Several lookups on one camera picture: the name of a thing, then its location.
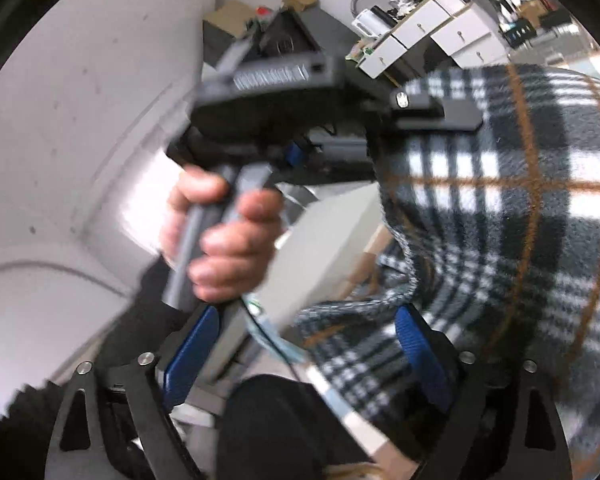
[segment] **black device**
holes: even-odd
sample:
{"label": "black device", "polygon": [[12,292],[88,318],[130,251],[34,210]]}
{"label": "black device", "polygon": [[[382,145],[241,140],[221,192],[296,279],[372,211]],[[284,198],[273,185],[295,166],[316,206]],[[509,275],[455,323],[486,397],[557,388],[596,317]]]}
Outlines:
{"label": "black device", "polygon": [[[255,28],[232,46],[218,78],[199,88],[191,126],[167,149],[177,163],[217,171],[232,185],[223,203],[194,206],[187,216],[180,257],[164,295],[164,308],[176,314],[174,325],[181,328],[165,333],[157,352],[144,352],[127,365],[105,373],[88,363],[77,368],[54,427],[47,480],[64,480],[78,470],[87,480],[121,479],[120,470],[157,480],[202,478],[168,411],[184,402],[222,320],[218,309],[193,296],[186,266],[201,253],[202,231],[226,217],[245,178],[252,186],[373,180],[368,151],[379,137],[427,130],[470,135],[482,124],[473,102],[391,91],[341,59],[320,53],[258,59],[264,56],[263,37]],[[243,63],[254,56],[256,61]],[[316,130],[339,120],[360,122],[366,136]],[[256,177],[247,171],[254,167]],[[430,329],[415,309],[407,316],[434,349],[427,359],[440,372],[440,384],[456,396],[446,428],[416,478],[509,480],[524,470],[527,480],[568,480],[566,442],[541,374],[520,375],[515,366],[509,373],[480,361],[463,364],[445,336]],[[548,414],[542,428],[548,428],[552,445],[546,449],[520,438],[530,428],[530,416],[536,414],[530,406],[538,399]],[[130,414],[134,428],[120,427],[119,410]],[[495,415],[485,425],[489,413]],[[130,431],[140,437],[143,453],[128,444]],[[526,469],[516,465],[519,460]],[[542,467],[535,470],[533,463]]]}

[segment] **plaid fabric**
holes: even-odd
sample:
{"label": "plaid fabric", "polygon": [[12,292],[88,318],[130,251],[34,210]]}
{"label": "plaid fabric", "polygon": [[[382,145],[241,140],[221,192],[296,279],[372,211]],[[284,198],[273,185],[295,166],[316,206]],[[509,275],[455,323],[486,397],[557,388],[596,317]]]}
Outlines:
{"label": "plaid fabric", "polygon": [[560,384],[574,477],[600,470],[600,80],[539,66],[449,70],[406,92],[472,98],[475,135],[371,146],[396,243],[378,292],[303,310],[318,368],[394,439],[410,370],[395,338],[411,301],[459,351],[532,359]]}

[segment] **finger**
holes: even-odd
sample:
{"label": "finger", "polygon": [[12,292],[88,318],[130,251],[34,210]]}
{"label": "finger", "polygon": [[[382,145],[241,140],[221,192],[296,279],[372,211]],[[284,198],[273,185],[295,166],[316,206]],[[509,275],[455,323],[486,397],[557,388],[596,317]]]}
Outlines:
{"label": "finger", "polygon": [[180,233],[186,221],[187,214],[182,211],[167,209],[164,222],[158,234],[160,248],[167,258],[174,260],[178,254]]}
{"label": "finger", "polygon": [[186,211],[189,205],[219,201],[227,192],[227,181],[215,173],[207,173],[197,166],[187,166],[180,173],[171,190],[167,204],[176,211]]}
{"label": "finger", "polygon": [[196,285],[232,285],[249,278],[262,278],[267,270],[271,251],[252,257],[207,256],[189,266],[189,278]]}
{"label": "finger", "polygon": [[247,256],[269,249],[281,231],[280,219],[263,223],[238,221],[206,230],[200,247],[209,256]]}
{"label": "finger", "polygon": [[234,300],[256,288],[259,283],[260,280],[247,280],[225,286],[194,285],[193,291],[200,300],[207,303],[219,303],[221,301]]}
{"label": "finger", "polygon": [[284,207],[282,193],[273,189],[259,189],[245,193],[238,200],[238,213],[254,222],[272,221]]}

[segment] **metal bolt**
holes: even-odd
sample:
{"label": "metal bolt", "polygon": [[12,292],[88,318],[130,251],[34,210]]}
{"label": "metal bolt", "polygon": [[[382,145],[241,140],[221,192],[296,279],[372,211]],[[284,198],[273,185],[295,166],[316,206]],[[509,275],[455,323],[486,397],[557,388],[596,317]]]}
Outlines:
{"label": "metal bolt", "polygon": [[92,368],[93,368],[93,364],[91,363],[91,361],[84,361],[84,362],[81,362],[79,365],[77,365],[77,367],[75,368],[75,371],[78,372],[78,375],[84,375],[84,374],[88,374],[89,372],[91,372]]}
{"label": "metal bolt", "polygon": [[475,363],[475,355],[471,352],[460,352],[460,360],[466,365]]}
{"label": "metal bolt", "polygon": [[530,374],[535,374],[538,371],[538,365],[531,360],[523,362],[522,367]]}
{"label": "metal bolt", "polygon": [[409,106],[409,96],[404,92],[398,92],[395,97],[395,101],[398,103],[400,108],[406,108]]}
{"label": "metal bolt", "polygon": [[138,364],[140,366],[147,366],[154,362],[155,355],[151,352],[145,352],[144,354],[140,354],[138,356]]}

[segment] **white drawer unit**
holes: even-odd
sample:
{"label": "white drawer unit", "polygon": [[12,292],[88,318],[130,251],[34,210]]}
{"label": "white drawer unit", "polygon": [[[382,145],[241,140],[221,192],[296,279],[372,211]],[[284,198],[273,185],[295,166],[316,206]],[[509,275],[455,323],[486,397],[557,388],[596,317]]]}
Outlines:
{"label": "white drawer unit", "polygon": [[507,62],[507,47],[504,40],[490,34],[452,56],[462,68]]}
{"label": "white drawer unit", "polygon": [[409,14],[394,30],[393,35],[406,48],[409,48],[449,19],[450,17],[445,9],[440,7],[434,0],[429,0],[422,7]]}
{"label": "white drawer unit", "polygon": [[489,34],[492,31],[490,25],[493,23],[482,9],[471,6],[431,37],[442,50],[452,56],[458,50]]}
{"label": "white drawer unit", "polygon": [[382,43],[360,63],[360,70],[375,79],[402,54],[407,52],[403,44],[393,36],[387,36]]}
{"label": "white drawer unit", "polygon": [[467,5],[463,0],[435,0],[448,14],[457,14]]}

